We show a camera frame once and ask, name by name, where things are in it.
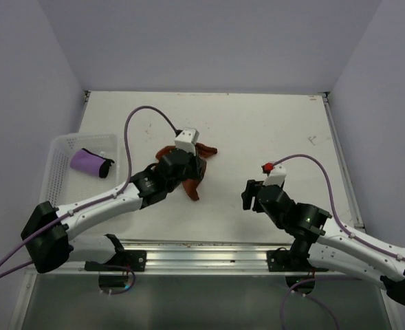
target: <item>white basket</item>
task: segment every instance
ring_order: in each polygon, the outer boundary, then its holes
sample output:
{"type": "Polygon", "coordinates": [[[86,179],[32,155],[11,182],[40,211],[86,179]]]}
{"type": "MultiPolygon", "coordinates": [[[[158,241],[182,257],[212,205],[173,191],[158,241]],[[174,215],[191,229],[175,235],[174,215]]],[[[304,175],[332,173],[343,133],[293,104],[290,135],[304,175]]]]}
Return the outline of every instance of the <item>white basket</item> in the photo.
{"type": "Polygon", "coordinates": [[[116,134],[74,133],[55,138],[50,147],[43,176],[40,202],[53,206],[70,204],[111,190],[119,184],[120,145],[116,134]],[[115,161],[105,179],[70,167],[72,156],[86,148],[115,161]]]}

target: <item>brown fabric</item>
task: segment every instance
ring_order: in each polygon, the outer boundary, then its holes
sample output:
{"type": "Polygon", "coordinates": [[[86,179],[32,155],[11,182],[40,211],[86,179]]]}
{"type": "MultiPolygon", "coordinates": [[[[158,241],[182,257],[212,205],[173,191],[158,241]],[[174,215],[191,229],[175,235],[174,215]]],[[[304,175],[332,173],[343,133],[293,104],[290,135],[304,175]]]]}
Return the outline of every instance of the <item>brown fabric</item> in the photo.
{"type": "MultiPolygon", "coordinates": [[[[160,160],[162,156],[164,156],[167,153],[170,153],[175,146],[165,146],[162,148],[160,151],[158,151],[155,155],[155,158],[157,160],[160,160]]],[[[217,154],[217,149],[213,148],[211,146],[206,146],[205,144],[202,143],[196,143],[196,149],[201,158],[210,158],[213,155],[217,154]]],[[[205,174],[207,168],[207,164],[204,164],[204,167],[202,168],[202,173],[205,174]]],[[[188,179],[184,182],[182,182],[182,186],[184,187],[184,190],[186,191],[186,194],[193,200],[193,201],[199,201],[199,195],[197,194],[197,187],[201,183],[202,180],[195,180],[195,179],[188,179]]]]}

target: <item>wire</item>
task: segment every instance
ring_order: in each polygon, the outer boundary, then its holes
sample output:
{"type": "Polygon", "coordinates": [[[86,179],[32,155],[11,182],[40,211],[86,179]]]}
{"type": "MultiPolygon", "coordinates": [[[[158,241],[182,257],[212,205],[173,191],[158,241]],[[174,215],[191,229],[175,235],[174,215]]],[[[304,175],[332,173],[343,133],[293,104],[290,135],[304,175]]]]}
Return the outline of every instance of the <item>wire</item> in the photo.
{"type": "MultiPolygon", "coordinates": [[[[143,109],[150,109],[150,110],[153,110],[153,111],[159,113],[168,122],[168,124],[171,126],[171,128],[175,132],[175,134],[177,133],[177,129],[176,129],[175,125],[173,125],[173,123],[170,121],[170,119],[168,119],[168,117],[161,110],[159,110],[159,109],[157,109],[155,107],[152,107],[150,105],[142,105],[141,107],[138,107],[138,108],[132,110],[132,112],[129,114],[129,116],[126,119],[126,123],[124,124],[124,146],[125,146],[125,149],[126,149],[127,163],[128,163],[129,170],[128,170],[128,173],[127,173],[126,181],[125,181],[123,187],[121,187],[121,189],[117,191],[117,193],[116,193],[117,195],[120,195],[120,194],[122,194],[124,192],[124,190],[129,185],[130,180],[131,180],[131,176],[132,176],[132,160],[131,160],[131,153],[130,153],[130,150],[129,150],[129,139],[128,139],[128,131],[127,131],[128,127],[129,127],[129,122],[131,121],[131,119],[132,119],[132,117],[133,117],[133,115],[135,113],[137,113],[139,110],[143,110],[143,109]]],[[[83,205],[78,206],[77,208],[74,208],[72,211],[74,213],[76,213],[76,212],[84,210],[85,208],[88,208],[90,206],[102,203],[104,201],[108,201],[109,199],[113,199],[113,195],[109,195],[109,196],[106,196],[106,197],[96,199],[94,201],[90,201],[89,203],[85,203],[83,205]]],[[[19,251],[23,246],[25,246],[30,241],[35,239],[37,236],[41,235],[42,233],[49,230],[50,228],[57,225],[58,223],[60,223],[61,221],[63,221],[64,219],[66,219],[68,217],[69,217],[69,213],[65,213],[65,214],[61,215],[59,218],[57,218],[57,219],[51,221],[50,223],[48,223],[47,225],[43,226],[41,229],[39,229],[36,232],[32,233],[29,237],[24,239],[20,244],[18,244],[14,249],[12,249],[6,256],[4,256],[0,260],[0,267],[2,267],[2,265],[9,258],[11,258],[17,251],[19,251]]],[[[24,267],[27,267],[28,265],[31,265],[31,264],[32,264],[32,261],[28,261],[26,263],[23,263],[21,265],[13,267],[12,269],[9,269],[8,271],[0,274],[0,278],[3,278],[4,276],[7,276],[8,274],[11,274],[11,273],[13,273],[13,272],[15,272],[15,271],[17,271],[19,269],[22,269],[24,267]]]]}
{"type": "MultiPolygon", "coordinates": [[[[285,325],[285,306],[286,306],[286,300],[289,297],[289,295],[293,292],[293,290],[297,287],[299,287],[300,285],[303,285],[305,283],[309,283],[309,282],[317,282],[317,281],[357,281],[357,278],[352,278],[352,277],[338,277],[338,278],[334,278],[334,277],[321,277],[321,278],[307,278],[305,280],[301,280],[300,282],[295,283],[294,285],[292,285],[289,288],[289,291],[284,295],[284,297],[282,298],[281,304],[280,304],[280,309],[279,309],[279,315],[280,315],[280,323],[282,326],[282,330],[287,330],[286,325],[285,325]]],[[[320,302],[317,298],[311,297],[311,296],[307,296],[305,295],[304,297],[314,301],[315,303],[319,304],[323,309],[326,309],[326,311],[330,314],[330,316],[333,319],[333,322],[335,323],[336,329],[340,330],[340,325],[338,323],[337,317],[336,315],[333,313],[332,310],[330,310],[330,308],[328,308],[328,306],[326,306],[325,304],[323,304],[322,302],[320,302]]]]}
{"type": "MultiPolygon", "coordinates": [[[[315,164],[318,165],[318,167],[320,168],[320,170],[322,171],[322,173],[323,173],[323,175],[325,176],[325,179],[326,179],[326,185],[327,185],[327,190],[329,192],[329,200],[331,202],[331,209],[332,209],[332,212],[333,212],[333,217],[335,218],[335,221],[338,224],[338,227],[340,227],[340,229],[343,232],[345,232],[346,234],[351,236],[352,232],[350,230],[348,230],[344,226],[343,222],[341,222],[340,218],[337,215],[337,211],[336,211],[336,208],[335,208],[335,201],[334,201],[333,193],[332,193],[331,180],[330,180],[330,178],[329,178],[329,176],[328,176],[328,174],[327,174],[327,172],[325,170],[325,167],[317,159],[315,159],[314,157],[309,156],[309,155],[305,155],[305,154],[302,154],[302,153],[284,157],[284,158],[278,160],[277,162],[273,162],[273,165],[274,166],[279,165],[280,163],[285,162],[287,160],[291,160],[292,158],[307,158],[307,159],[313,161],[315,164]]],[[[361,244],[364,244],[368,248],[371,248],[372,250],[381,252],[381,253],[383,253],[383,254],[385,254],[387,256],[392,256],[393,258],[396,258],[396,259],[400,258],[400,256],[398,257],[398,255],[396,253],[392,253],[392,252],[384,250],[384,249],[382,249],[382,248],[380,248],[378,246],[375,246],[374,244],[371,244],[368,241],[365,241],[364,239],[361,239],[357,235],[352,236],[352,238],[355,239],[356,241],[360,242],[361,244]]]]}
{"type": "Polygon", "coordinates": [[[129,267],[129,266],[117,266],[117,265],[101,265],[101,266],[105,266],[106,268],[109,268],[111,270],[124,270],[128,273],[131,273],[132,275],[132,283],[126,285],[126,287],[123,290],[118,290],[118,291],[112,291],[111,289],[106,292],[107,294],[111,295],[111,296],[115,296],[117,294],[125,294],[126,292],[128,292],[130,289],[132,289],[132,287],[135,285],[135,281],[136,281],[136,275],[135,272],[129,267]]]}

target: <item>white wall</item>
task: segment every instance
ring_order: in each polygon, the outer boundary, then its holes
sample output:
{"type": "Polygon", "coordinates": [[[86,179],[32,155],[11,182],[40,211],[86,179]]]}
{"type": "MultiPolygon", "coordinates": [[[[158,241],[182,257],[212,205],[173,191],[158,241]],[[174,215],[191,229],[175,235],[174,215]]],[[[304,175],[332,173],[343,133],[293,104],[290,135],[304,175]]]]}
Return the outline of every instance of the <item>white wall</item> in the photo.
{"type": "MultiPolygon", "coordinates": [[[[0,258],[20,242],[38,202],[50,140],[75,131],[81,112],[82,89],[39,3],[0,0],[0,258]]],[[[0,280],[0,329],[22,277],[0,280]]]]}
{"type": "Polygon", "coordinates": [[[380,0],[39,0],[90,90],[329,91],[380,0]]]}
{"type": "Polygon", "coordinates": [[[405,246],[405,1],[383,0],[331,110],[368,233],[405,246]]]}

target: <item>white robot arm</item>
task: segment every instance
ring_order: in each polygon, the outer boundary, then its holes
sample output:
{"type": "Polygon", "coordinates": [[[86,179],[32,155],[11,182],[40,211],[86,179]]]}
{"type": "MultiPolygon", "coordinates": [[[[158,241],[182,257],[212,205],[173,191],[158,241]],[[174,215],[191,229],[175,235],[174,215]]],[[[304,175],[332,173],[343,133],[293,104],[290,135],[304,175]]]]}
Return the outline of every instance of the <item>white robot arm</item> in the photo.
{"type": "Polygon", "coordinates": [[[369,281],[405,305],[405,248],[375,239],[339,223],[328,212],[296,203],[283,191],[286,170],[268,163],[264,181],[249,180],[243,209],[264,212],[295,240],[289,251],[273,251],[269,263],[290,271],[334,270],[369,281]]]}
{"type": "Polygon", "coordinates": [[[110,262],[109,265],[113,266],[127,266],[124,249],[114,235],[79,235],[103,221],[165,199],[187,179],[202,179],[205,161],[198,156],[195,148],[198,136],[196,129],[179,131],[175,138],[176,148],[157,164],[133,175],[129,183],[57,208],[48,201],[39,204],[22,231],[23,240],[55,219],[62,220],[25,244],[37,271],[50,272],[66,261],[110,262]]]}

